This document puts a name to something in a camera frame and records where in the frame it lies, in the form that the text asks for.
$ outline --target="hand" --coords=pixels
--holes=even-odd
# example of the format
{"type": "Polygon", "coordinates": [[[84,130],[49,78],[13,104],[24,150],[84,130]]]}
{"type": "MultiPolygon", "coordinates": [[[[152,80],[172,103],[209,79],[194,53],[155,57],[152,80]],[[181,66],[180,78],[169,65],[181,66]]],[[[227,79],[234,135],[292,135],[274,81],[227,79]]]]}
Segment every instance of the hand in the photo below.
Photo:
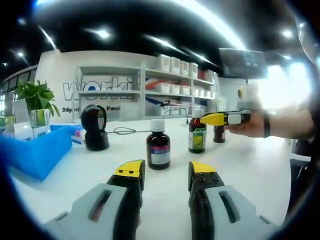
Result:
{"type": "Polygon", "coordinates": [[[224,128],[233,134],[245,135],[250,138],[263,138],[265,135],[263,113],[255,110],[251,113],[250,121],[240,125],[226,125],[224,128]]]}

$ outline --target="black barcode scanner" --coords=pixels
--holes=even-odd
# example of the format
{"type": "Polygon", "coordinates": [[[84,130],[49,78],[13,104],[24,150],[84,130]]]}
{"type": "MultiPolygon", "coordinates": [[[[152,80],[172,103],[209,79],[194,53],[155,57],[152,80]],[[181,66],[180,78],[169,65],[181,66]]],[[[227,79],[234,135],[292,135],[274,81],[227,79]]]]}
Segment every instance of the black barcode scanner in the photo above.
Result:
{"type": "Polygon", "coordinates": [[[109,148],[106,110],[96,104],[87,106],[81,114],[81,124],[86,130],[85,145],[91,151],[101,151],[109,148]]]}

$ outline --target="white bottle cap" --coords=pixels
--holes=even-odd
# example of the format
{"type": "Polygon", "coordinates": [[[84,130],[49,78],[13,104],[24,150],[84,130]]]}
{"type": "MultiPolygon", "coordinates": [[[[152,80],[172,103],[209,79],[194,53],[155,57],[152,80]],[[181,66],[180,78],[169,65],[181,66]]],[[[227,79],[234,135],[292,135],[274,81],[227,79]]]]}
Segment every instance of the white bottle cap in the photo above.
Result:
{"type": "Polygon", "coordinates": [[[202,108],[200,107],[196,107],[194,109],[192,109],[192,117],[193,118],[202,118],[204,116],[204,111],[202,110],[202,108]]]}
{"type": "Polygon", "coordinates": [[[164,132],[164,131],[165,131],[165,120],[164,119],[151,120],[151,132],[164,132]]]}

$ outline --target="black wristband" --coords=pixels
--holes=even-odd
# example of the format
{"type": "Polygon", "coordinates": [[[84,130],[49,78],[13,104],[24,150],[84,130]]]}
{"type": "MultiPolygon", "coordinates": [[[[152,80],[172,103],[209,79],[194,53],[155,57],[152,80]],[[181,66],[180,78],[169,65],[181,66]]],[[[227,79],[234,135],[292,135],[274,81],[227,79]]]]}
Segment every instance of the black wristband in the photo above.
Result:
{"type": "Polygon", "coordinates": [[[269,116],[266,112],[263,113],[263,122],[264,122],[264,138],[267,138],[270,136],[270,121],[269,116]]]}

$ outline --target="white table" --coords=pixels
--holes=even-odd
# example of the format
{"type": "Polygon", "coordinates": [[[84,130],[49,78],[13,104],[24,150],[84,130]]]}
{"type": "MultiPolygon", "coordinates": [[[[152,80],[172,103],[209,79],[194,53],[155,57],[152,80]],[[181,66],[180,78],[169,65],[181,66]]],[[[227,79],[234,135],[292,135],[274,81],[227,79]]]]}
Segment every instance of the white table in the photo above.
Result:
{"type": "MultiPolygon", "coordinates": [[[[167,119],[166,131],[171,139],[171,165],[165,170],[146,167],[140,210],[141,225],[137,240],[191,239],[188,206],[188,164],[201,161],[217,169],[225,185],[232,185],[264,215],[280,225],[286,215],[290,197],[289,146],[284,139],[248,138],[226,133],[225,143],[213,142],[213,127],[207,130],[206,151],[188,152],[188,127],[185,118],[167,119]]],[[[148,130],[150,121],[110,122],[115,127],[148,130]]],[[[106,183],[124,162],[147,159],[148,133],[109,135],[110,148],[88,151],[74,143],[71,151],[58,163],[44,182],[37,182],[16,170],[11,176],[21,199],[40,223],[63,211],[70,211],[74,200],[98,183],[106,183]]]]}

